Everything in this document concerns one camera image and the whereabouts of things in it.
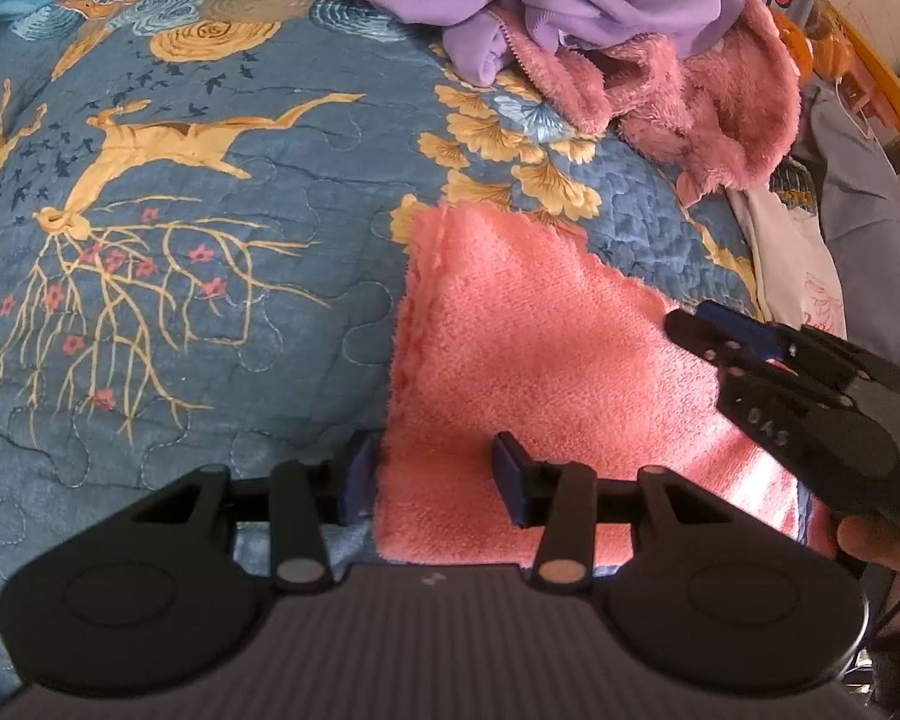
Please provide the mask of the person's right hand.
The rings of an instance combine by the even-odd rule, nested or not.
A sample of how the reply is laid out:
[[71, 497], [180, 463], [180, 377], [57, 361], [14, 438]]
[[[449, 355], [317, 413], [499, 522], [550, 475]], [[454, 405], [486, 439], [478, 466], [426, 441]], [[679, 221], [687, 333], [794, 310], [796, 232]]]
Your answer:
[[852, 557], [894, 574], [878, 634], [900, 634], [900, 528], [880, 517], [845, 517], [837, 527], [837, 544]]

